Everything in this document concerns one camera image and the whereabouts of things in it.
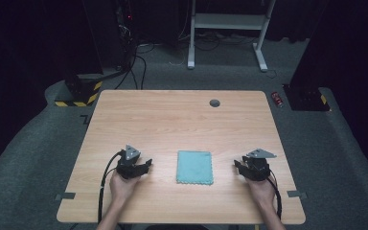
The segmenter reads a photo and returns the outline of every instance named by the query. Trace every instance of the gray bracket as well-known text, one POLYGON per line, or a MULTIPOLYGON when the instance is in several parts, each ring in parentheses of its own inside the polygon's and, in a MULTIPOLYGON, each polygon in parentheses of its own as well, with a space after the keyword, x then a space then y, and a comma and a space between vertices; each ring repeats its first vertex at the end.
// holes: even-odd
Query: gray bracket
POLYGON ((288 197, 300 197, 300 199, 308 198, 306 193, 301 193, 300 191, 287 191, 288 197))
POLYGON ((130 160, 138 155, 140 155, 140 151, 138 149, 135 149, 129 144, 126 145, 126 160, 130 160))
POLYGON ((76 196, 76 193, 64 193, 64 194, 58 194, 55 197, 55 200, 62 200, 62 199, 74 199, 76 196))
POLYGON ((263 149, 256 149, 246 154, 246 156, 253 157, 253 158, 275 158, 277 155, 268 152, 263 149))

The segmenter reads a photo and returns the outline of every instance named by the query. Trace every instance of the red object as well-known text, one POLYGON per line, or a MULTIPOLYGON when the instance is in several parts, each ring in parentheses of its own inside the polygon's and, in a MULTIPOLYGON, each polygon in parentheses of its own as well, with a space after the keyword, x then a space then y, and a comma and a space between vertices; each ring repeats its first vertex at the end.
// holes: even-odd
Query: red object
POLYGON ((271 93, 271 98, 273 99, 277 107, 283 107, 283 100, 280 98, 279 93, 277 92, 271 93))

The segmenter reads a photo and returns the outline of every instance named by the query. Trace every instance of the hazard tape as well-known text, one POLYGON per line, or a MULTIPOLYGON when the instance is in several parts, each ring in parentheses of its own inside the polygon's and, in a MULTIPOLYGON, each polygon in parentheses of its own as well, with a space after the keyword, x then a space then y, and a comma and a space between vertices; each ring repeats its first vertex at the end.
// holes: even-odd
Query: hazard tape
POLYGON ((75 101, 75 102, 72 102, 72 101, 55 101, 55 104, 56 104, 56 106, 59 106, 59 107, 69 107, 69 106, 85 107, 85 106, 90 106, 97 99, 98 92, 100 91, 100 88, 101 88, 102 84, 103 83, 101 81, 95 84, 95 86, 93 88, 93 91, 91 92, 91 96, 88 98, 88 100, 86 102, 81 102, 81 101, 75 101))

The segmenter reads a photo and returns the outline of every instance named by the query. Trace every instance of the yellow and black tape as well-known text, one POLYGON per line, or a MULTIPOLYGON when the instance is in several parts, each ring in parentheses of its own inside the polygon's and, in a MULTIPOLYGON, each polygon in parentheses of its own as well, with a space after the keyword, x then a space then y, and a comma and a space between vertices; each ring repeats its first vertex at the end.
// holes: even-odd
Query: yellow and black tape
POLYGON ((56 101, 56 105, 59 107, 67 107, 67 106, 78 106, 78 107, 84 107, 84 106, 90 106, 92 105, 95 100, 98 97, 98 93, 100 91, 101 85, 103 84, 102 81, 97 82, 94 85, 94 88, 92 92, 89 92, 88 95, 86 95, 86 100, 81 101, 56 101))
POLYGON ((325 98, 324 95, 321 95, 321 101, 323 104, 327 104, 327 99, 325 98))

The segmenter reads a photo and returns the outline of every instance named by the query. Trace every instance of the round black object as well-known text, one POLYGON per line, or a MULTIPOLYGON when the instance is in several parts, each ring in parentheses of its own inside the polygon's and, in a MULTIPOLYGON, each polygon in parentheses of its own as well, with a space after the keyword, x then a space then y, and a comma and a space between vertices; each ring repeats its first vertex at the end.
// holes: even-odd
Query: round black object
POLYGON ((217 99, 212 99, 210 101, 210 106, 212 106, 212 107, 218 107, 218 106, 220 106, 220 101, 218 101, 217 99))

